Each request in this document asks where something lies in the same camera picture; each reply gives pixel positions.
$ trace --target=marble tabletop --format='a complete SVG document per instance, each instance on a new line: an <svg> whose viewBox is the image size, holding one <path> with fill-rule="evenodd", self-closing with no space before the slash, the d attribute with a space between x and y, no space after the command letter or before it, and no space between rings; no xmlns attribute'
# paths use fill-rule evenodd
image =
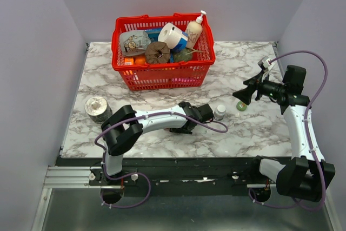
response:
<svg viewBox="0 0 346 231"><path fill-rule="evenodd" d="M243 81L258 74L257 62L264 56L274 58L268 42L215 42L216 62L209 68L201 87L130 91L119 73L111 66L109 42L93 42L79 85L62 157L101 157L101 148L94 145L100 125L85 113L84 104L93 96L107 99L113 112L130 104L135 110L170 108L181 101L192 105L226 106L222 122L229 127L226 134L197 126L192 135L158 130L142 135L124 157L231 157L290 156L288 129L280 108L266 97L253 101L247 110L236 109L238 100L232 96L244 88ZM276 65L271 80L279 82Z"/></svg>

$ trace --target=red plastic basket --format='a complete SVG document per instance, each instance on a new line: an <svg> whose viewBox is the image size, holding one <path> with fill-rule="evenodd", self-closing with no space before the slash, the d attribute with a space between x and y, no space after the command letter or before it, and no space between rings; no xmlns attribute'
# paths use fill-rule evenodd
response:
<svg viewBox="0 0 346 231"><path fill-rule="evenodd" d="M209 67L215 62L214 40L207 18L203 18L203 32L194 48L189 62L167 64L124 65L119 35L122 32L163 27L172 23L185 31L187 24L194 21L199 14L173 14L172 16L148 15L138 17L120 17L116 20L112 38L112 66L118 71L130 90L169 89L199 87L202 85Z"/></svg>

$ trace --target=paper towel roll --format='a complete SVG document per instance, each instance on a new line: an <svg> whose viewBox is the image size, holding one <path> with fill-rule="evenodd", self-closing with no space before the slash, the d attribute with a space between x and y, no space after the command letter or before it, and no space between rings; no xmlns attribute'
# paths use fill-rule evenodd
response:
<svg viewBox="0 0 346 231"><path fill-rule="evenodd" d="M188 43L188 34L172 23L168 23L162 28L158 36L158 41L166 43L172 51L180 52Z"/></svg>

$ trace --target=lotion bottle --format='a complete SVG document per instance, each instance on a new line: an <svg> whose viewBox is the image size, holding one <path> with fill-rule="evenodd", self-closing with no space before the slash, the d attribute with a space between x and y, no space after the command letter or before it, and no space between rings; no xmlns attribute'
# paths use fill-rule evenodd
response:
<svg viewBox="0 0 346 231"><path fill-rule="evenodd" d="M203 31L203 27L201 24L203 21L203 15L206 15L206 14L207 14L206 12L201 10L201 15L196 18L196 21L192 21L188 24L185 31L189 36L186 48L192 49L195 46L199 36L201 35Z"/></svg>

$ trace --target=brown fabric item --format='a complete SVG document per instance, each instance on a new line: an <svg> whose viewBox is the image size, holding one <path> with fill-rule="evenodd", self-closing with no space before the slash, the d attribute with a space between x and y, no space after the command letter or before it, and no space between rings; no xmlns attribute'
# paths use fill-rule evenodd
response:
<svg viewBox="0 0 346 231"><path fill-rule="evenodd" d="M170 49L166 43L153 42L148 45L145 51L145 58L149 64L168 63L170 58Z"/></svg>

